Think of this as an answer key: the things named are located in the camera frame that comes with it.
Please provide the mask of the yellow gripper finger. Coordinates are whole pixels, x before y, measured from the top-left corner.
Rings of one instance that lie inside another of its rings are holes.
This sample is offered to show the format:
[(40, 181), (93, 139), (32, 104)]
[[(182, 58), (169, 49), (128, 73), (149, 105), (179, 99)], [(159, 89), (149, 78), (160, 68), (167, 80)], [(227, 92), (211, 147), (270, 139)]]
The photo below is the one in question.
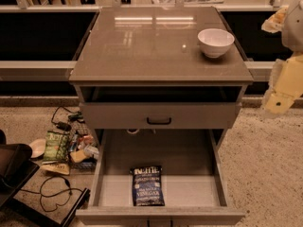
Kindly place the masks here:
[(287, 7), (279, 9), (275, 14), (263, 22), (261, 29), (270, 33), (280, 32), (284, 25), (287, 10)]
[(285, 114), (303, 95), (303, 55), (276, 60), (268, 85), (262, 108), (270, 114)]

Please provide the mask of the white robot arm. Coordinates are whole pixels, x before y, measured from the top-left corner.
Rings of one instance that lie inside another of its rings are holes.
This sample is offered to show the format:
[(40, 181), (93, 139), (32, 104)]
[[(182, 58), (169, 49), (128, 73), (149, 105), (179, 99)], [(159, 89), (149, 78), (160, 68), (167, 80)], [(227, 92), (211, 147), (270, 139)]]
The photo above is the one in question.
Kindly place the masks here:
[(269, 114), (285, 114), (303, 95), (303, 0), (294, 0), (265, 20), (261, 29), (281, 32), (282, 45), (293, 54), (276, 59), (264, 94), (262, 108)]

